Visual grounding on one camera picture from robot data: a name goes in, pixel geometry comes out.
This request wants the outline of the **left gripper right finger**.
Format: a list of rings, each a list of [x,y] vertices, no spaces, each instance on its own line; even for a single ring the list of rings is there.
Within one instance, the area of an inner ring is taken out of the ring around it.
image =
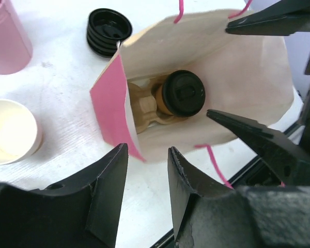
[[[168,150],[175,247],[310,247],[310,187],[230,189]]]

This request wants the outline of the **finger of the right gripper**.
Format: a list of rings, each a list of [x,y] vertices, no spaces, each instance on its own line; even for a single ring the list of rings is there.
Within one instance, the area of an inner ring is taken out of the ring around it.
[[[231,21],[225,31],[234,35],[289,36],[310,32],[310,0],[283,0]]]
[[[310,155],[281,131],[218,110],[207,110],[207,117],[247,144],[285,185],[310,185]]]

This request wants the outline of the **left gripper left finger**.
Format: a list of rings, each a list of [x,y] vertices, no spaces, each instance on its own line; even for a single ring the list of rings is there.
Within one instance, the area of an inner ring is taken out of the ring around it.
[[[0,182],[0,247],[114,247],[127,166],[119,144],[43,190]]]

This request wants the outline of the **stack of brown paper cups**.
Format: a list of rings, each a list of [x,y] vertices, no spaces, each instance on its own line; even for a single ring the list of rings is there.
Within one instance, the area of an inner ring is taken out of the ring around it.
[[[24,105],[0,99],[0,165],[20,162],[40,147],[43,132]]]

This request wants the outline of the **single brown pulp cup carrier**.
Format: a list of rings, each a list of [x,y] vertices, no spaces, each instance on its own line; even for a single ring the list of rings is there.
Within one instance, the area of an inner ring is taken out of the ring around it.
[[[180,118],[162,112],[156,102],[156,93],[161,88],[168,75],[128,80],[131,109],[136,132],[142,133],[152,122],[161,125],[171,125],[186,118]]]

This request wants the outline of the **pink cream paper gift bag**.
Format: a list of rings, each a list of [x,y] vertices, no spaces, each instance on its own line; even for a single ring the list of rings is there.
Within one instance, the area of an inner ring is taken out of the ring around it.
[[[225,32],[231,9],[168,17],[129,37],[90,90],[105,142],[126,143],[141,161],[159,162],[167,149],[191,152],[202,145],[229,142],[234,134],[206,116],[225,111],[271,125],[293,101],[285,41],[281,36],[238,36]],[[171,125],[152,122],[136,132],[128,80],[170,75],[178,70],[196,74],[206,99],[194,116]]]

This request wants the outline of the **stack of black lids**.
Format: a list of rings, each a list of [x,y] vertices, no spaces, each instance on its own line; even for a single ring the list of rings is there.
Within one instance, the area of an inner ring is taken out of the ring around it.
[[[132,34],[130,21],[120,12],[107,8],[92,11],[88,17],[86,40],[98,55],[111,58],[117,51],[117,43]]]

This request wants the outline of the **single brown paper cup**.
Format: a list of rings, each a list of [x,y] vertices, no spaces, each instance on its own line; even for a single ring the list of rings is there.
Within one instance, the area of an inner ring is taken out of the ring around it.
[[[158,111],[166,114],[166,115],[172,115],[172,113],[169,111],[169,109],[166,107],[164,100],[163,100],[163,95],[162,95],[162,89],[163,85],[161,85],[158,90],[156,91],[155,94],[155,99],[158,107]]]

